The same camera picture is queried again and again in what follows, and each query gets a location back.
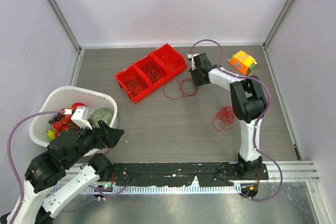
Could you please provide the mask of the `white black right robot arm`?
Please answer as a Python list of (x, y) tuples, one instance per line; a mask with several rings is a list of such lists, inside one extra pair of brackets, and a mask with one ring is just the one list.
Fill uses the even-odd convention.
[(196, 87), (215, 84), (230, 92), (234, 116), (240, 123), (241, 144), (238, 153), (237, 173), (242, 179), (250, 179), (261, 169), (259, 151), (260, 116), (267, 108), (267, 100), (257, 78), (242, 77), (221, 66), (212, 65), (207, 55), (188, 54), (190, 73)]

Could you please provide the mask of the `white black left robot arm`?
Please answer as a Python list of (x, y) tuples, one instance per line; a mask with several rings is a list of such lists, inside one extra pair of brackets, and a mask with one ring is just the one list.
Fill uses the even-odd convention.
[(98, 180), (105, 182), (113, 164), (96, 153), (79, 174), (51, 196), (48, 193), (65, 177), (77, 161), (93, 148), (114, 148), (124, 130), (109, 127), (100, 120), (99, 127), (64, 130), (47, 146), (47, 151), (32, 159), (20, 183), (20, 197), (14, 209), (1, 216), (1, 223), (52, 223), (61, 210), (85, 187)]

